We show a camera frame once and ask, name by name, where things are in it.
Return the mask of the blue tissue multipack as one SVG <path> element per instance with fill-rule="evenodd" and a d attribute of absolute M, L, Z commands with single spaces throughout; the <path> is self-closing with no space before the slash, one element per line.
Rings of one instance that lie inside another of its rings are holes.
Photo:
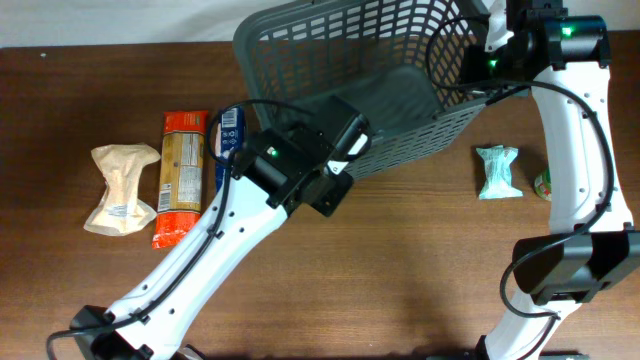
<path fill-rule="evenodd" d="M 230 153 L 243 145 L 246 130 L 244 110 L 234 107 L 220 114 L 214 129 L 214 156 L 226 162 Z"/>

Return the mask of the orange spaghetti packet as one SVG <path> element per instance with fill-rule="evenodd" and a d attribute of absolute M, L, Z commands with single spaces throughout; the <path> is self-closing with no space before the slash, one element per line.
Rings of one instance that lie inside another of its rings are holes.
<path fill-rule="evenodd" d="M 206 110 L 164 114 L 154 249 L 178 244 L 201 217 L 208 115 Z"/>

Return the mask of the grey plastic basket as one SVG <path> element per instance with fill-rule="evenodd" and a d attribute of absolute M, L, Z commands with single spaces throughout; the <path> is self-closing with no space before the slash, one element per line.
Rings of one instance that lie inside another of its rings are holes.
<path fill-rule="evenodd" d="M 368 119 L 372 147 L 346 168 L 361 179 L 445 149 L 485 108 L 450 87 L 488 13 L 479 0 L 294 1 L 247 17 L 233 49 L 251 97 L 316 112 L 336 96 Z"/>

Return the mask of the green lid jar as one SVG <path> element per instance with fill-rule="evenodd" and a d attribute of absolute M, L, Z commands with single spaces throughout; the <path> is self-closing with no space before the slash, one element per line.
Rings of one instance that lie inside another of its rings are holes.
<path fill-rule="evenodd" d="M 549 169 L 542 171 L 534 180 L 534 191 L 542 199 L 551 201 L 552 187 Z"/>

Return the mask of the beige crinkled pouch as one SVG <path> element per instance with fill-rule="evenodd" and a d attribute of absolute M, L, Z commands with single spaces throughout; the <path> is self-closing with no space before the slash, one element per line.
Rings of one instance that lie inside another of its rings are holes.
<path fill-rule="evenodd" d="M 160 160 L 160 154 L 144 143 L 105 145 L 91 150 L 105 179 L 106 190 L 84 224 L 84 229 L 106 236 L 126 236 L 142 230 L 157 213 L 138 198 L 145 166 Z"/>

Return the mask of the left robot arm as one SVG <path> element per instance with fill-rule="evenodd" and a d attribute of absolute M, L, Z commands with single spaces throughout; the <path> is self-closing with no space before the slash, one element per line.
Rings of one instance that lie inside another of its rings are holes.
<path fill-rule="evenodd" d="M 221 190 L 196 225 L 108 308 L 84 306 L 67 331 L 86 359 L 170 359 L 234 268 L 306 204 L 331 216 L 352 187 L 346 166 L 371 146 L 368 119 L 332 96 L 310 120 L 248 138 L 225 164 Z"/>

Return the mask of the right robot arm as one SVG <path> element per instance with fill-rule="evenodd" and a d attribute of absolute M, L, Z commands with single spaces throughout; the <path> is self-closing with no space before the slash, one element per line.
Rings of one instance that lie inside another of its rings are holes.
<path fill-rule="evenodd" d="M 537 359 L 563 320 L 639 266 L 639 234 L 615 168 L 608 116 L 611 49 L 597 15 L 560 1 L 496 1 L 466 87 L 527 87 L 538 106 L 552 181 L 550 232 L 520 240 L 504 272 L 505 314 L 480 359 Z"/>

